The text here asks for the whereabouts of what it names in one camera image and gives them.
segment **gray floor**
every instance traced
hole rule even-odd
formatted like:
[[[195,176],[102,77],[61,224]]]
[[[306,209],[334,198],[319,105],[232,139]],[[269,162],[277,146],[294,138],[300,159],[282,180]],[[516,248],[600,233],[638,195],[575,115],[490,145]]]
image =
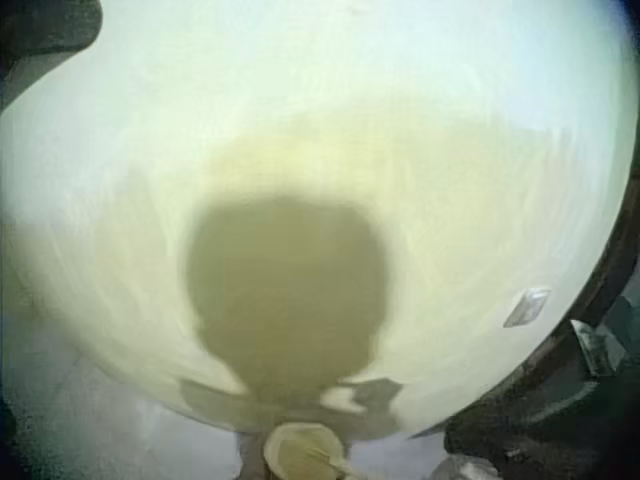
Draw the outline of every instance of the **gray floor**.
[[[4,396],[17,420],[16,441],[38,477],[225,480],[240,473],[234,433],[178,415],[108,377],[55,325],[2,323]],[[442,434],[395,435],[352,445],[350,459],[379,478],[421,480],[445,458],[442,443]],[[262,477],[257,463],[243,470],[243,480]]]

